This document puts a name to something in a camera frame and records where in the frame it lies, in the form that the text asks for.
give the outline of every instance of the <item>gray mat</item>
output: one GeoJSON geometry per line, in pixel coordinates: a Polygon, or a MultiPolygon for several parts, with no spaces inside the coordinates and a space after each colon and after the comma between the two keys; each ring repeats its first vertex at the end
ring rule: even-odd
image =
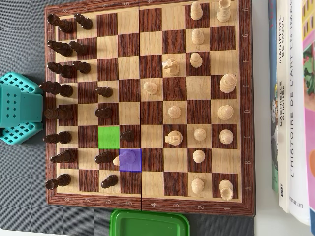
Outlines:
{"type": "MultiPolygon", "coordinates": [[[[44,6],[61,0],[0,1],[0,75],[45,80],[44,6]]],[[[46,203],[45,145],[40,132],[22,145],[0,141],[0,227],[74,236],[108,236],[112,209],[46,203]]],[[[187,214],[192,236],[253,236],[253,217],[187,214]]]]}

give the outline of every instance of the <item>dark chess piece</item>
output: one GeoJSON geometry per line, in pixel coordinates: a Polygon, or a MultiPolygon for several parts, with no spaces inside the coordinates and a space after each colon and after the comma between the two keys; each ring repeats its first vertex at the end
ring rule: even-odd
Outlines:
{"type": "Polygon", "coordinates": [[[108,119],[112,117],[113,111],[110,108],[101,108],[95,110],[95,115],[100,118],[108,119]]]}
{"type": "Polygon", "coordinates": [[[70,45],[70,48],[75,50],[80,55],[85,55],[88,52],[87,46],[83,45],[82,43],[71,41],[69,45],[70,45]]]}
{"type": "Polygon", "coordinates": [[[43,138],[43,141],[48,144],[67,144],[71,141],[71,134],[66,131],[60,132],[59,134],[49,134],[43,138]]]}
{"type": "Polygon", "coordinates": [[[74,20],[86,30],[91,29],[93,26],[93,22],[89,18],[86,18],[81,14],[75,14],[74,20]]]}
{"type": "Polygon", "coordinates": [[[86,62],[81,62],[81,61],[76,60],[72,63],[72,66],[75,70],[79,70],[83,74],[87,74],[91,71],[90,64],[86,62]]]}
{"type": "Polygon", "coordinates": [[[73,94],[73,88],[70,85],[61,85],[58,82],[45,81],[39,85],[44,91],[53,95],[60,94],[62,97],[70,97],[73,94]]]}
{"type": "Polygon", "coordinates": [[[76,155],[73,150],[66,150],[57,156],[50,158],[51,163],[71,163],[76,160],[76,155]]]}
{"type": "Polygon", "coordinates": [[[106,163],[106,162],[112,162],[112,161],[113,161],[112,153],[110,153],[108,151],[98,155],[95,158],[95,162],[97,164],[106,163]]]}
{"type": "Polygon", "coordinates": [[[113,95],[113,89],[111,87],[97,87],[96,88],[97,94],[103,96],[103,97],[110,97],[113,95]]]}
{"type": "Polygon", "coordinates": [[[73,52],[73,50],[70,48],[70,45],[67,43],[61,43],[61,42],[56,42],[53,40],[48,40],[47,46],[50,47],[55,52],[65,57],[71,56],[73,52]]]}
{"type": "Polygon", "coordinates": [[[48,69],[56,74],[61,74],[62,77],[72,78],[73,68],[70,65],[61,65],[60,63],[49,62],[47,63],[48,69]]]}
{"type": "Polygon", "coordinates": [[[110,175],[101,183],[102,188],[109,188],[115,186],[118,183],[118,177],[116,175],[110,175]]]}
{"type": "Polygon", "coordinates": [[[134,132],[131,130],[125,131],[120,134],[120,139],[122,141],[132,142],[134,141],[134,132]]]}
{"type": "Polygon", "coordinates": [[[47,119],[70,120],[73,118],[73,111],[71,109],[48,108],[44,111],[44,116],[47,119]]]}
{"type": "Polygon", "coordinates": [[[68,174],[58,176],[57,179],[50,179],[46,182],[45,187],[48,190],[56,189],[58,186],[64,187],[70,184],[71,177],[68,174]]]}
{"type": "Polygon", "coordinates": [[[72,23],[70,21],[60,20],[60,18],[55,14],[49,14],[47,21],[53,26],[58,26],[59,29],[64,33],[72,33],[73,31],[72,23]]]}

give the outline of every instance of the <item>green container lid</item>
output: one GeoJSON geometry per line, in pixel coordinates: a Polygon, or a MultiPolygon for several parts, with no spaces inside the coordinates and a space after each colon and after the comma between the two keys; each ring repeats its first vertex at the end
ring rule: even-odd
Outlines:
{"type": "Polygon", "coordinates": [[[190,226],[180,214],[115,210],[110,236],[190,236],[190,226]]]}

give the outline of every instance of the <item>green highlighted square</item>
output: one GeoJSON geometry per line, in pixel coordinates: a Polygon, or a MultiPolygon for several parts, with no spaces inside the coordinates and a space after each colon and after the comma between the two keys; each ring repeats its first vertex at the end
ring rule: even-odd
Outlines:
{"type": "Polygon", "coordinates": [[[119,126],[99,126],[98,127],[98,148],[99,149],[119,149],[120,146],[119,126]]]}

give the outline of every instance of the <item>wooden chessboard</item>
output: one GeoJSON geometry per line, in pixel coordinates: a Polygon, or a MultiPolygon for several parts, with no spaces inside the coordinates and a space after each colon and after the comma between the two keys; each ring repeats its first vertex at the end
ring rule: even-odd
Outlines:
{"type": "Polygon", "coordinates": [[[94,0],[72,2],[45,9],[45,39],[88,45],[88,54],[74,53],[63,57],[46,47],[46,63],[71,65],[80,60],[91,65],[91,72],[80,72],[66,79],[46,70],[47,81],[69,84],[74,94],[61,97],[46,94],[46,107],[71,108],[71,121],[47,120],[47,134],[68,131],[69,144],[47,144],[47,179],[60,174],[71,175],[71,184],[47,191],[50,204],[112,207],[148,211],[190,212],[206,214],[255,214],[254,123],[252,83],[252,1],[231,3],[231,18],[226,23],[216,19],[217,0],[199,1],[203,17],[190,17],[192,1],[185,0],[94,0]],[[50,13],[73,23],[74,33],[64,34],[46,19],[50,13]],[[81,13],[93,21],[91,30],[74,23],[73,15],[81,13]],[[191,41],[193,29],[205,35],[201,45],[191,41]],[[190,64],[190,55],[198,52],[203,58],[200,68],[190,64]],[[169,76],[162,61],[175,58],[180,71],[169,76]],[[222,93],[220,79],[232,73],[237,86],[232,93],[222,93]],[[155,95],[143,89],[145,82],[158,86],[155,95]],[[110,86],[110,98],[99,96],[97,86],[110,86]],[[220,106],[230,105],[234,115],[220,120],[220,106]],[[171,119],[167,110],[181,108],[178,119],[171,119]],[[97,118],[97,108],[113,110],[110,119],[97,118]],[[196,141],[197,128],[207,132],[204,141],[196,141]],[[134,142],[119,140],[121,132],[135,132],[134,142]],[[219,141],[219,133],[229,129],[234,140],[229,145],[219,141]],[[172,130],[183,135],[178,146],[164,142],[172,130]],[[66,149],[77,152],[77,162],[51,164],[49,157],[66,149]],[[206,153],[197,164],[195,150],[206,153]],[[136,153],[132,169],[98,165],[94,158],[105,151],[118,156],[126,150],[136,153]],[[119,183],[102,189],[100,183],[109,175],[119,183]],[[200,194],[194,194],[191,182],[204,181],[200,194]],[[224,201],[219,182],[232,182],[234,197],[224,201]]]}

